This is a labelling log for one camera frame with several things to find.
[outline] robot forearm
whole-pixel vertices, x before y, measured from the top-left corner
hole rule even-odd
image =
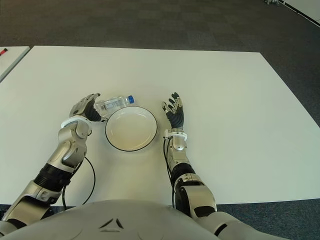
[[[187,158],[187,135],[181,128],[173,128],[168,135],[167,162],[175,208],[193,219],[208,216],[217,210],[216,201]]]
[[[50,205],[57,202],[63,187],[70,183],[72,173],[87,152],[89,121],[84,117],[76,118],[69,118],[62,126],[58,133],[58,147],[5,213],[3,221],[21,228],[50,214]]]

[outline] black cable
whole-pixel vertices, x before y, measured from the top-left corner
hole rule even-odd
[[[94,189],[95,189],[95,186],[96,186],[96,172],[95,172],[95,169],[94,169],[94,166],[92,165],[92,163],[89,161],[89,159],[85,156],[84,157],[88,163],[90,164],[91,168],[92,168],[92,172],[93,172],[93,186],[92,186],[92,190],[90,192],[90,195],[88,196],[88,198],[82,203],[82,205],[84,205],[88,200],[89,198],[91,197],[92,193],[94,192]],[[79,165],[76,167],[76,169],[74,170],[74,172],[72,173],[71,177],[73,177],[76,172],[79,170],[79,168],[81,167],[82,163],[84,161],[80,162]],[[62,204],[63,204],[63,208],[64,210],[67,210],[67,205],[66,205],[66,199],[65,199],[65,193],[66,193],[66,188],[67,188],[67,185],[65,185],[62,189]]]
[[[165,159],[165,163],[166,163],[166,170],[168,172],[169,179],[171,179],[171,175],[172,175],[172,172],[170,171],[169,163],[168,163],[168,152],[169,152],[169,145],[170,145],[171,139],[172,138],[169,139],[167,146],[166,146],[166,139],[163,141],[163,155],[164,155],[164,159]],[[174,190],[173,186],[172,186],[172,192],[171,192],[171,202],[172,202],[172,206],[175,207],[175,190]]]
[[[67,187],[67,185],[65,185],[62,189],[62,204],[63,204],[64,210],[67,210],[67,205],[66,205],[66,200],[65,200],[66,187]]]
[[[88,200],[89,198],[91,197],[92,193],[94,192],[95,190],[95,186],[96,186],[96,172],[95,172],[95,169],[94,169],[94,166],[92,165],[92,163],[89,161],[89,159],[85,156],[84,157],[88,163],[90,164],[91,168],[92,168],[92,172],[93,172],[93,186],[92,186],[92,190],[90,192],[90,195],[88,196],[88,198],[82,203],[82,205],[84,205]]]

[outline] plastic bottle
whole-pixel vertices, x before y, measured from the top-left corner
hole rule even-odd
[[[95,109],[101,117],[109,118],[115,111],[127,107],[135,102],[133,96],[116,96],[104,101],[95,103]]]

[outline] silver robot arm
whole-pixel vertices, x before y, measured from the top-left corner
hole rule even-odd
[[[255,230],[235,217],[217,211],[215,198],[210,189],[193,170],[187,158],[187,135],[183,131],[184,112],[179,95],[172,94],[172,105],[165,102],[162,108],[171,124],[166,130],[166,164],[171,186],[175,193],[174,207],[194,219],[221,240],[284,240],[285,238],[269,235]]]
[[[73,106],[69,118],[61,124],[56,150],[0,221],[0,237],[53,214],[50,205],[57,202],[86,156],[90,121],[102,120],[94,109],[98,96],[91,94]]]

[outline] white table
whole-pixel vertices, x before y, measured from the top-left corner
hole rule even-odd
[[[8,51],[0,56],[0,83],[5,76],[15,67],[15,65],[30,50],[28,46],[0,46],[0,51]]]
[[[36,46],[0,85],[0,203],[12,203],[38,174],[73,104],[101,93],[132,94],[158,132],[148,147],[123,152],[94,125],[90,202],[170,204],[161,102],[174,91],[184,104],[187,155],[218,204],[320,198],[320,129],[260,53]],[[67,205],[86,199],[92,183],[85,162]]]

